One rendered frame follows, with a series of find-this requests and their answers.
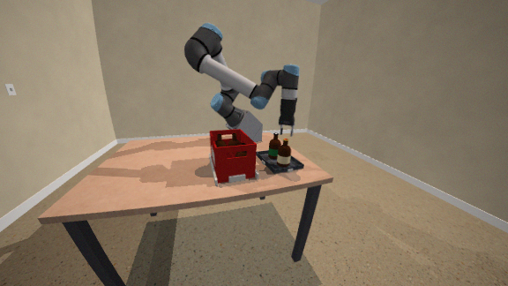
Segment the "red crate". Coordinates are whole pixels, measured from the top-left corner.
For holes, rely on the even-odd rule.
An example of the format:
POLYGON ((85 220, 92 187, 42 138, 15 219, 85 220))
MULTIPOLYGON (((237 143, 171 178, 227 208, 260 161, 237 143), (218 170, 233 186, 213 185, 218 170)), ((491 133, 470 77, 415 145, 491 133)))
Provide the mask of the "red crate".
POLYGON ((257 144, 241 129, 210 131, 211 156, 218 183, 228 182, 228 177, 246 175, 247 178, 255 177, 257 144), (246 145, 228 146, 231 139, 223 139, 226 147, 216 147, 217 134, 229 135, 236 133, 236 139, 246 145), (213 134, 213 135, 212 135, 213 134), (216 161, 213 152, 215 146, 216 161), (235 157, 237 152, 247 151, 247 156, 235 157))

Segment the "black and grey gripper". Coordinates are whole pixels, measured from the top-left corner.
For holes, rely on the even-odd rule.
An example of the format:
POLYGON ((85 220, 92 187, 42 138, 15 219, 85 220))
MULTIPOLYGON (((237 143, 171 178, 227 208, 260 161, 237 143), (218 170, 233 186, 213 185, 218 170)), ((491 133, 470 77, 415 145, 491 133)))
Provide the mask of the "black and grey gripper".
POLYGON ((297 102, 297 90, 281 89, 280 101, 280 135, 282 134, 282 125, 290 125, 292 127, 290 137, 293 136, 295 126, 295 106, 297 102))

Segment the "brown bottle with yellow cap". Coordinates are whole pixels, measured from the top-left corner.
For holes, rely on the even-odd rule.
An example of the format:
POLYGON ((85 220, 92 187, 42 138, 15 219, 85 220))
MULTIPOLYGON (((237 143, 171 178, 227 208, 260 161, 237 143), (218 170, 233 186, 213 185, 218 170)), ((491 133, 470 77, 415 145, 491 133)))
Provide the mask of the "brown bottle with yellow cap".
POLYGON ((283 139, 283 145, 278 149, 277 164, 280 167, 287 167, 290 163, 291 148, 288 146, 288 139, 283 139))

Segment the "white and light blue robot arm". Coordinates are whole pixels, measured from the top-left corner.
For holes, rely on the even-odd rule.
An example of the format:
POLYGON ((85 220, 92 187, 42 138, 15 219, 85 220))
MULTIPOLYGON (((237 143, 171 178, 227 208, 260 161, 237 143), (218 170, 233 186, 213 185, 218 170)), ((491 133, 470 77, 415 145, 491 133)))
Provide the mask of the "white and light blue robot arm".
POLYGON ((262 83, 259 86, 227 67, 221 54, 220 41, 220 29, 205 23, 186 42, 184 54, 195 71, 205 73, 220 82, 221 91, 212 98, 211 107, 225 118, 229 126, 234 127, 243 120, 243 111, 232 104, 239 93, 250 98, 250 104, 254 108, 264 109, 276 86, 297 90, 298 65, 287 64, 283 70, 263 71, 260 77, 262 83))

